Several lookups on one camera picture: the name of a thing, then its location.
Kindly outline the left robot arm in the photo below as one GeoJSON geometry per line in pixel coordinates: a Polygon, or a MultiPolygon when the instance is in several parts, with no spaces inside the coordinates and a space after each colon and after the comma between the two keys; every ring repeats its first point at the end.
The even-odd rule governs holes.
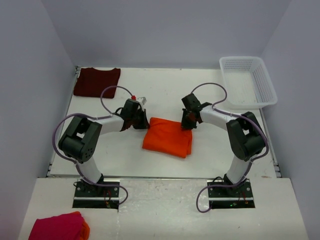
{"type": "Polygon", "coordinates": [[[91,117],[83,113],[74,113],[66,130],[59,139],[57,147],[63,152],[62,158],[71,161],[87,183],[86,190],[97,197],[103,193],[103,174],[98,170],[94,152],[101,135],[123,132],[131,127],[136,130],[149,129],[145,104],[147,99],[127,99],[120,112],[109,116],[91,117]]]}

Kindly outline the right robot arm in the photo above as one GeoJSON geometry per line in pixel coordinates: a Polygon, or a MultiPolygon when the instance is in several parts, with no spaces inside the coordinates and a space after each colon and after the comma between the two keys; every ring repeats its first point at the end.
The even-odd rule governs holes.
{"type": "Polygon", "coordinates": [[[264,157],[269,151],[266,135],[256,116],[248,111],[244,114],[232,113],[216,108],[209,102],[200,103],[191,93],[183,97],[181,128],[193,130],[197,124],[206,123],[219,127],[227,132],[231,150],[234,154],[231,166],[223,177],[222,184],[227,196],[233,197],[241,191],[253,162],[264,157]]]}

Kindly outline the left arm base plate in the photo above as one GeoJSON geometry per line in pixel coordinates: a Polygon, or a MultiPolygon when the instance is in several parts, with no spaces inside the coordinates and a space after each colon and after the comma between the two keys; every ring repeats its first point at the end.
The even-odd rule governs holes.
{"type": "Polygon", "coordinates": [[[105,182],[112,187],[90,185],[83,180],[74,182],[74,209],[119,209],[119,181],[105,182]]]}

